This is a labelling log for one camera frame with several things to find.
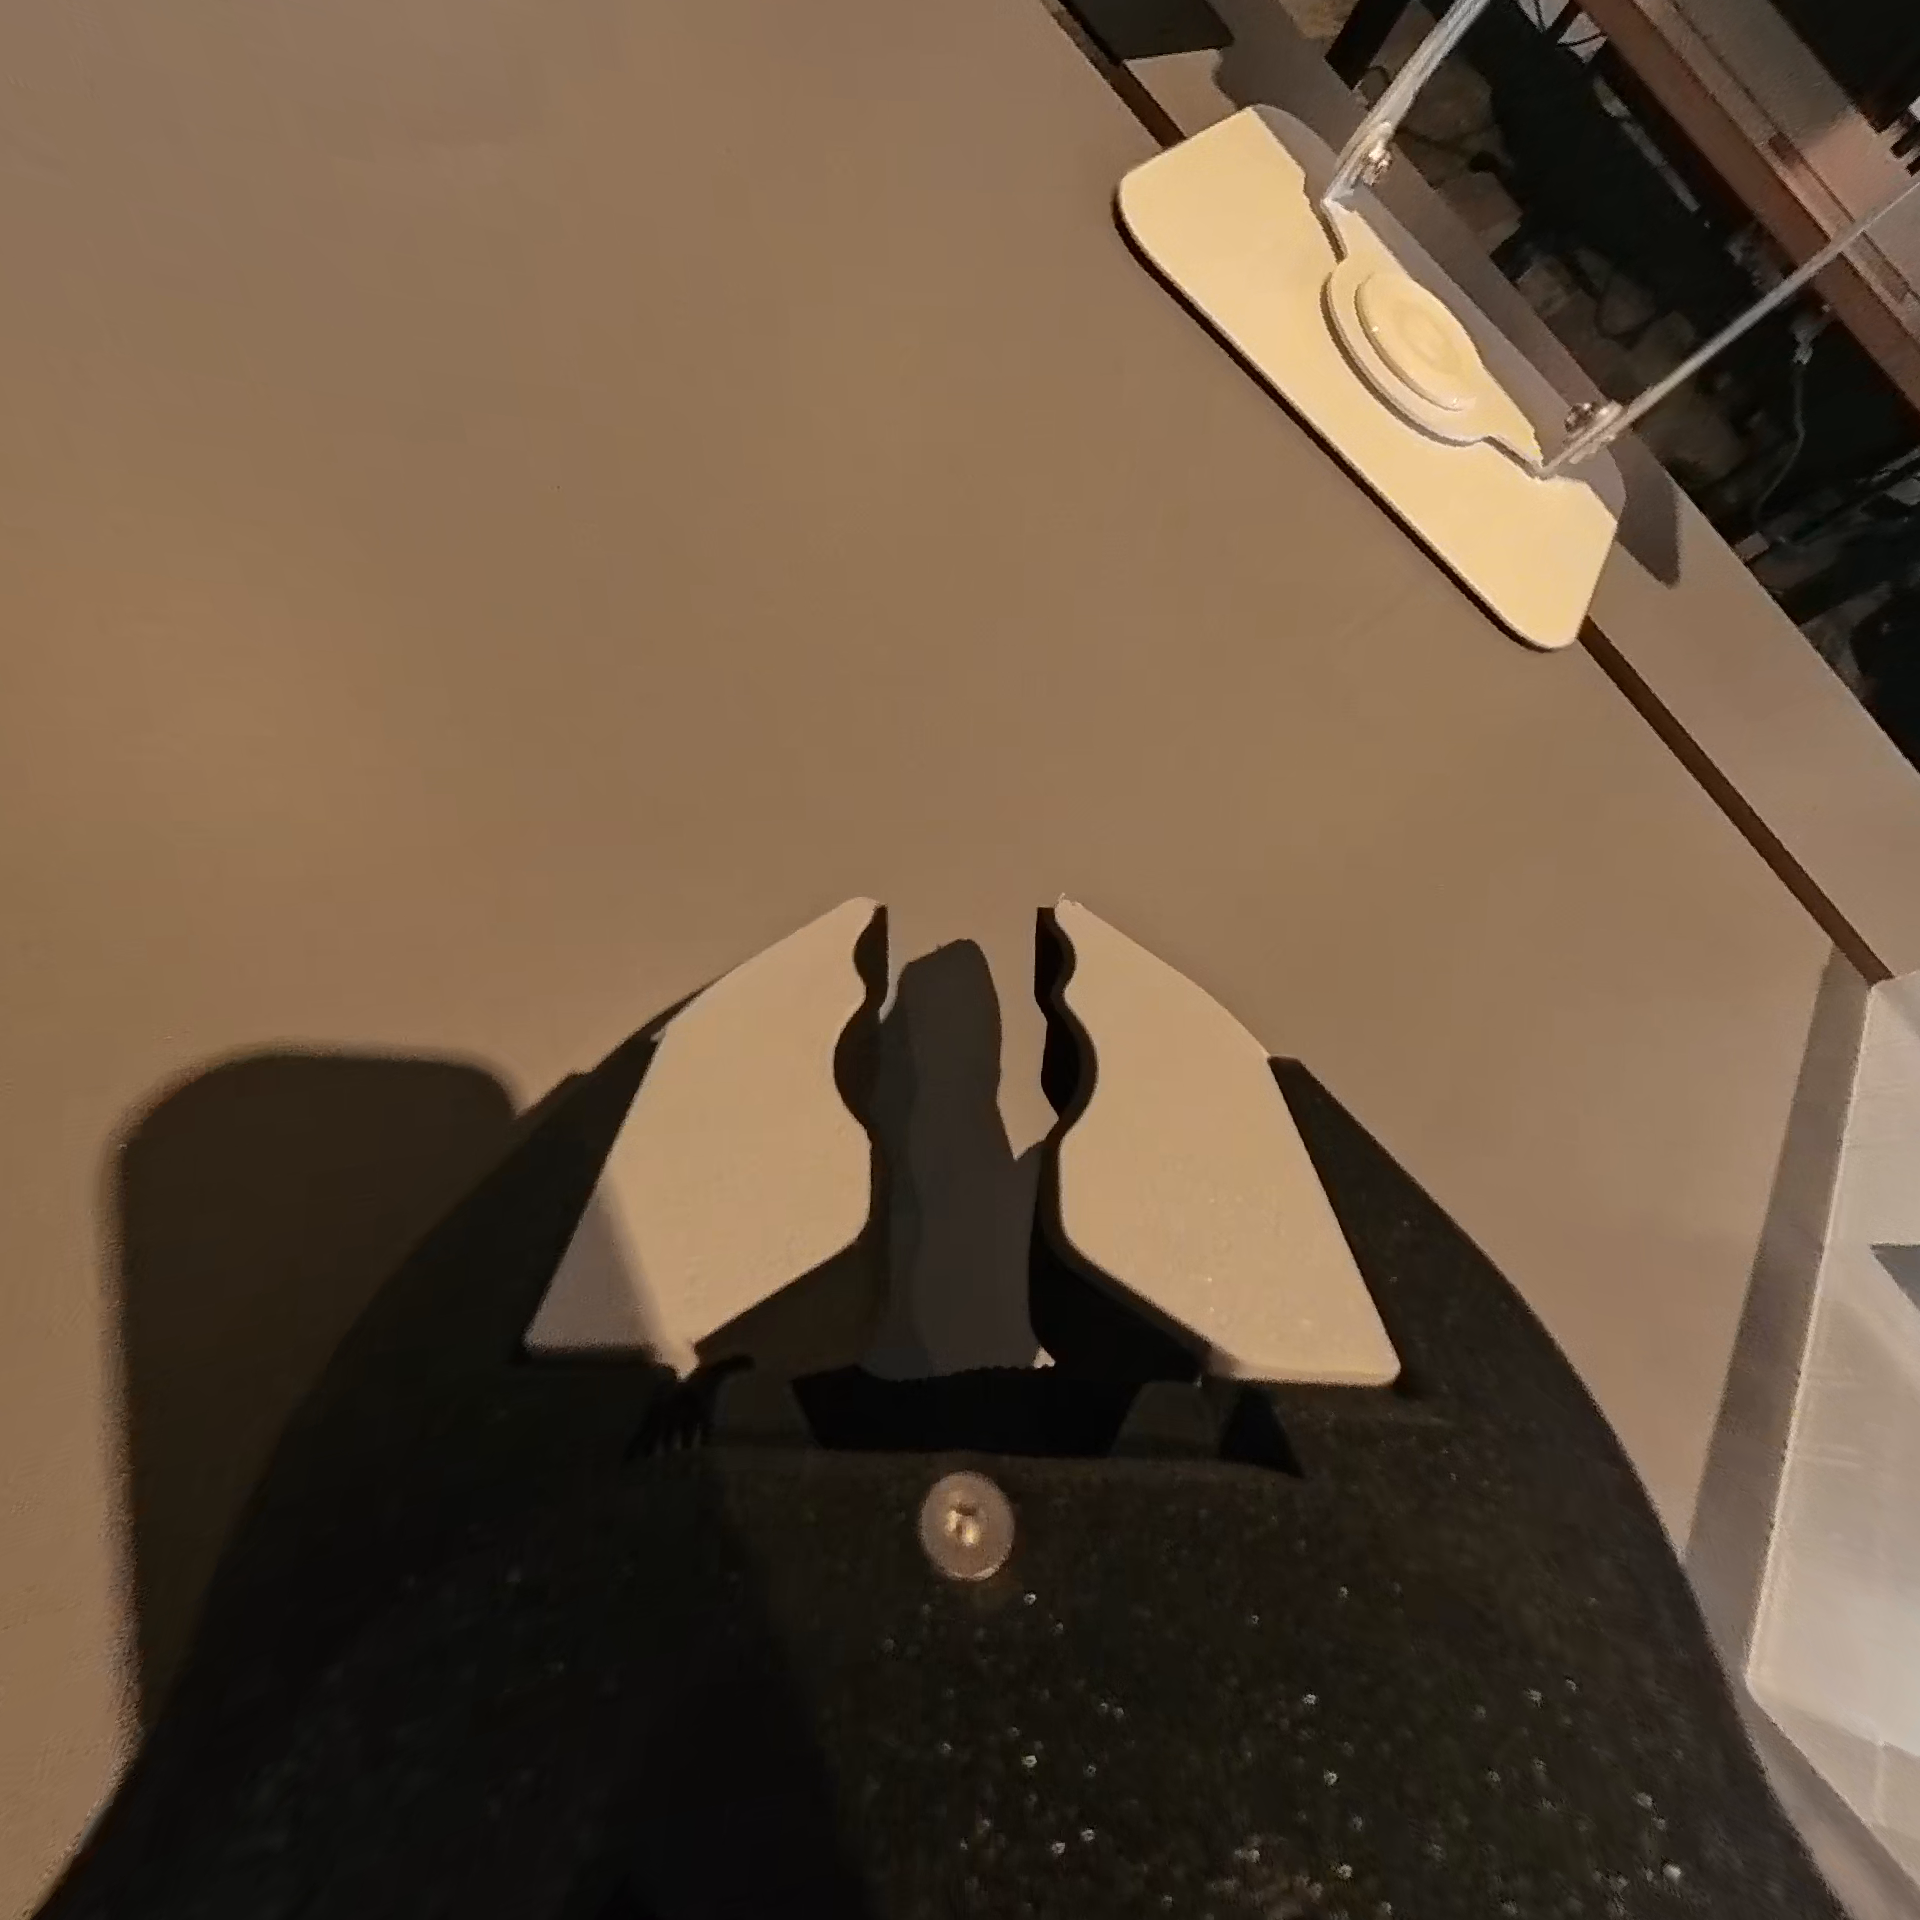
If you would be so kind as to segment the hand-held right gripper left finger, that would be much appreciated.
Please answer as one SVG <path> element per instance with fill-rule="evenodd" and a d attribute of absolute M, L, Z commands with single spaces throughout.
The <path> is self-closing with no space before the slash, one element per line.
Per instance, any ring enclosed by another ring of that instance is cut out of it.
<path fill-rule="evenodd" d="M 541 1358 L 856 1361 L 886 1295 L 871 1067 L 889 992 L 863 897 L 759 948 L 647 1032 L 648 1056 L 525 1330 Z"/>

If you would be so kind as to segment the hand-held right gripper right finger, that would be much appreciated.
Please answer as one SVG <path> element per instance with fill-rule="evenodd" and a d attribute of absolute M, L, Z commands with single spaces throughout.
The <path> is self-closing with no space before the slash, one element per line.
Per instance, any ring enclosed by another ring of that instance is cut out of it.
<path fill-rule="evenodd" d="M 1041 919 L 1066 1267 L 1197 1361 L 1264 1386 L 1392 1386 L 1401 1358 L 1257 1036 L 1058 899 Z"/>

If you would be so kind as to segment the clear plastic bin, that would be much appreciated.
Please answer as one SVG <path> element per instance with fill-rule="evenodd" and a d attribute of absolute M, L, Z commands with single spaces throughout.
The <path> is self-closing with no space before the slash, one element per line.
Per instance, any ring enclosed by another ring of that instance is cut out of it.
<path fill-rule="evenodd" d="M 1815 1000 L 1686 1569 L 1721 1656 L 1888 1850 L 1917 1836 L 1917 976 Z"/>

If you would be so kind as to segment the black desk mat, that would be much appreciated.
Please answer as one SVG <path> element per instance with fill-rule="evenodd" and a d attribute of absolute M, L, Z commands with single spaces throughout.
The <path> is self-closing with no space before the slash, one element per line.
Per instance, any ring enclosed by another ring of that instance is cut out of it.
<path fill-rule="evenodd" d="M 1218 52 L 1231 27 L 1212 3 L 1063 3 L 1094 49 L 1117 64 Z"/>

